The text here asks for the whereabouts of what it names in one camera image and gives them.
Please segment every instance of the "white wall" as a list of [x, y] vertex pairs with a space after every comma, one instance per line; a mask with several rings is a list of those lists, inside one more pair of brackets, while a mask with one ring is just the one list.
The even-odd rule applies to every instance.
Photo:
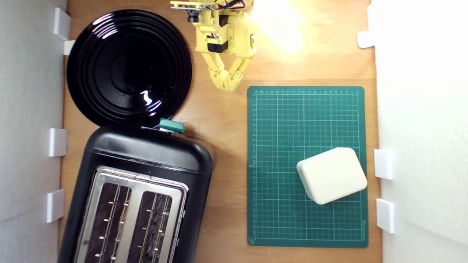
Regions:
[[384, 263], [468, 262], [468, 16], [463, 0], [374, 0], [381, 149], [395, 151]]
[[0, 0], [0, 263], [51, 263], [58, 223], [46, 195], [59, 189], [49, 128], [63, 118], [63, 41], [54, 8], [66, 0]]

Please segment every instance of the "black plate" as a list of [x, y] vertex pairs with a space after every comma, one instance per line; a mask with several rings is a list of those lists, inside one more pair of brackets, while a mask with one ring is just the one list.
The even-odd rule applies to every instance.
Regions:
[[180, 108], [190, 88], [187, 45], [174, 25], [143, 10], [120, 10], [76, 39], [67, 81], [80, 111], [99, 126], [154, 127]]

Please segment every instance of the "toaster slot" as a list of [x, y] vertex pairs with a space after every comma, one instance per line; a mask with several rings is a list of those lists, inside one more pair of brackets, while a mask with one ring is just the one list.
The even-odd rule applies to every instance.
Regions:
[[143, 193], [128, 263], [159, 262], [171, 205], [172, 198], [168, 195]]
[[86, 263], [113, 262], [132, 190], [113, 183], [102, 186], [89, 239]]

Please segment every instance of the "white box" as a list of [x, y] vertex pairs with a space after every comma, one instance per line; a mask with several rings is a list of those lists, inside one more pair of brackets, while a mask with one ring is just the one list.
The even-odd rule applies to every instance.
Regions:
[[335, 148], [297, 164], [307, 196], [319, 205], [367, 187], [367, 179], [351, 148]]

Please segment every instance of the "wire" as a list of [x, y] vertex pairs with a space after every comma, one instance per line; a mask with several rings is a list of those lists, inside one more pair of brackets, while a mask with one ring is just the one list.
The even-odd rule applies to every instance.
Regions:
[[245, 4], [245, 0], [234, 0], [230, 3], [227, 3], [227, 0], [224, 1], [226, 4], [224, 6], [222, 5], [219, 5], [221, 8], [213, 8], [211, 6], [206, 6], [206, 8], [208, 8], [209, 10], [211, 11], [216, 11], [216, 12], [219, 12], [219, 11], [222, 11], [222, 10], [225, 10], [225, 9], [242, 9], [242, 8], [245, 8], [246, 4]]

